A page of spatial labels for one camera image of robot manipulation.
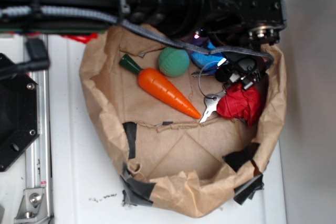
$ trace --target crumpled paper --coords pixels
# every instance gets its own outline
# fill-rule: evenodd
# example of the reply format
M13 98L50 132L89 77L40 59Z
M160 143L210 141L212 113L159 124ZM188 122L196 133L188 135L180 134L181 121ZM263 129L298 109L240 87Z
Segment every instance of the crumpled paper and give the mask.
M153 207L201 217L233 198L234 189L254 177L255 165L261 172L265 170L286 115L285 59L276 46L263 46L275 62L267 70L269 86L267 94L262 94L265 107L253 127L215 112L199 124L151 97L138 86L134 74L118 65L128 53L137 57L143 68L158 69L157 58L163 48L123 28L111 28L87 44L80 68L83 93L92 123L117 172L122 175L126 165L137 181L155 183L150 194ZM170 81L203 113L204 97L197 78L190 75L197 70L191 64L185 74ZM222 90L214 78L202 78L201 82L207 94ZM133 159L128 159L125 122L137 124ZM235 172L222 157L250 143L260 144L254 165L246 162Z

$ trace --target silver key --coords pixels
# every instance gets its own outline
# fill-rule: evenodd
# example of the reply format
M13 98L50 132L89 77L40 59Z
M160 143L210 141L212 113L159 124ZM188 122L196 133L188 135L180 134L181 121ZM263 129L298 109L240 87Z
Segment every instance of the silver key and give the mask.
M200 123L204 123L207 118L212 114L212 112L217 111L217 104L220 99L225 96L226 90L224 89L220 93L217 94L208 94L206 98L204 98L204 102L206 105L205 112L203 117L200 120Z

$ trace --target key ring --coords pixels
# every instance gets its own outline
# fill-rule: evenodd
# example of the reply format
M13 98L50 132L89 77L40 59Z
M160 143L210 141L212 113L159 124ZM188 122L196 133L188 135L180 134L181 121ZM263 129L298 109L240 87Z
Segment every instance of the key ring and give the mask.
M210 64L213 64L213 63L216 63L216 64L217 64L218 61L211 61L211 62L208 62L207 64L205 64L205 65L201 68L201 70L200 70L200 72L199 72L199 74L198 74L198 88L199 88L201 94L202 94L205 98L212 99L212 100L214 100L214 98L213 98L213 97L208 97L205 93L203 93L203 91L202 91L202 89L201 89L201 75L202 75L202 72L204 71L204 69L205 69L207 66L209 66Z

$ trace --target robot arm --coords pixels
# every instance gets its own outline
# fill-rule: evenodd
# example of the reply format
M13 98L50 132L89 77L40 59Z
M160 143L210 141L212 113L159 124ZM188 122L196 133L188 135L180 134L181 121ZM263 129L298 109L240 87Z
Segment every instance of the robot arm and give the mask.
M277 43L287 19L283 0L0 0L0 3L0 31L87 34L111 25L90 15L50 16L41 11L43 6L66 6L115 15L119 23L123 19L135 24L149 23L170 38L197 32L208 36L216 46ZM28 7L29 11L25 15L6 11L15 6Z

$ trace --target white wall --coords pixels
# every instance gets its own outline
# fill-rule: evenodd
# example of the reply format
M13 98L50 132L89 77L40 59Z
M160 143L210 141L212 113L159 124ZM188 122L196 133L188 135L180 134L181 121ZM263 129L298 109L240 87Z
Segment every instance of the white wall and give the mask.
M280 138L287 221L336 223L336 0L286 0L288 113Z

